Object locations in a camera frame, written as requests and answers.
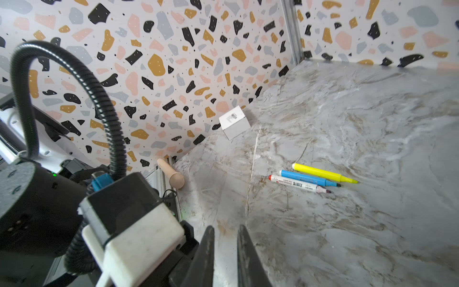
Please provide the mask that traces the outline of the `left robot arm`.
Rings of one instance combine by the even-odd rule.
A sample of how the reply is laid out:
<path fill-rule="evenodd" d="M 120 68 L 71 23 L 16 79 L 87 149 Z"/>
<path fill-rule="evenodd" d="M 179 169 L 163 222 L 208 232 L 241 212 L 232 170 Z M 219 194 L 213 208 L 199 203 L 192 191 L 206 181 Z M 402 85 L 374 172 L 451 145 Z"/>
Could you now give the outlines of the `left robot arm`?
<path fill-rule="evenodd" d="M 100 210 L 96 228 L 103 240 L 119 235 L 160 203 L 176 209 L 176 192 L 161 196 L 140 173 L 114 181 L 101 166 L 61 175 L 23 158 L 25 146 L 8 123 L 1 123 L 1 147 L 16 157 L 1 172 L 1 249 L 51 258 L 69 251 L 72 270 L 52 281 L 53 287 L 67 287 L 95 268 L 92 255 L 72 242 L 82 223 L 77 208 L 85 196 L 89 207 Z"/>

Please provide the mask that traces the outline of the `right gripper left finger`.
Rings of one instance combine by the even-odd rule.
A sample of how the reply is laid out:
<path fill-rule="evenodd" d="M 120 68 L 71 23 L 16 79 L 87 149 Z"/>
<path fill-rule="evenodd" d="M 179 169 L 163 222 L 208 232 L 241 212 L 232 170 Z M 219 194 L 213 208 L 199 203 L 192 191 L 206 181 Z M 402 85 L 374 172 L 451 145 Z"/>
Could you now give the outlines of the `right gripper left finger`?
<path fill-rule="evenodd" d="M 182 287 L 212 287 L 215 261 L 215 229 L 207 226 Z"/>

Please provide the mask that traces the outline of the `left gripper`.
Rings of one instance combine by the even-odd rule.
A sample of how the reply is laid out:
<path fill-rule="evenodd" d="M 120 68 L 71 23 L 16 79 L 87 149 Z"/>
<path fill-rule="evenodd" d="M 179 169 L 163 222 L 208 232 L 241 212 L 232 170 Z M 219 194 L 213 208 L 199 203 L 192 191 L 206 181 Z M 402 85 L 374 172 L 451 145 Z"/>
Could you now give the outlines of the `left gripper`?
<path fill-rule="evenodd" d="M 173 250 L 140 284 L 141 287 L 180 287 L 183 283 L 200 244 L 188 222 L 181 221 L 180 225 L 185 230 L 185 243 Z"/>

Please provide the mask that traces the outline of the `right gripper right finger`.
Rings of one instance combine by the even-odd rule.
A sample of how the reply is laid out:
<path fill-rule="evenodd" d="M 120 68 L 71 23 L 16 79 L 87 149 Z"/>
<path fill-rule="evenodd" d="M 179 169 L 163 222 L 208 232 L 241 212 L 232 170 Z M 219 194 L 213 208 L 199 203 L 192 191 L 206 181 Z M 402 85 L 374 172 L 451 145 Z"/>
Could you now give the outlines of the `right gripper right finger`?
<path fill-rule="evenodd" d="M 237 278 L 239 287 L 272 287 L 244 225 L 237 235 Z"/>

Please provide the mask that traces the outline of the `white red-tipped marker pen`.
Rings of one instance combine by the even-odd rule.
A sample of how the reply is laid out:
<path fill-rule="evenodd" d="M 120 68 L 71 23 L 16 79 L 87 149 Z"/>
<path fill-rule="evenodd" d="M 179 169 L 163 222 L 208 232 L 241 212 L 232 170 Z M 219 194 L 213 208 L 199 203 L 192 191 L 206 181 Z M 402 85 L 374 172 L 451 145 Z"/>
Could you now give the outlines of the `white red-tipped marker pen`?
<path fill-rule="evenodd" d="M 268 178 L 272 182 L 290 186 L 290 187 L 295 187 L 295 188 L 298 188 L 304 191 L 308 191 L 311 193 L 318 193 L 318 194 L 331 194 L 332 193 L 331 191 L 327 190 L 326 188 L 320 185 L 302 182 L 302 181 L 298 181 L 295 179 L 289 179 L 286 177 L 281 177 L 281 176 L 276 176 L 276 175 L 269 175 Z"/>

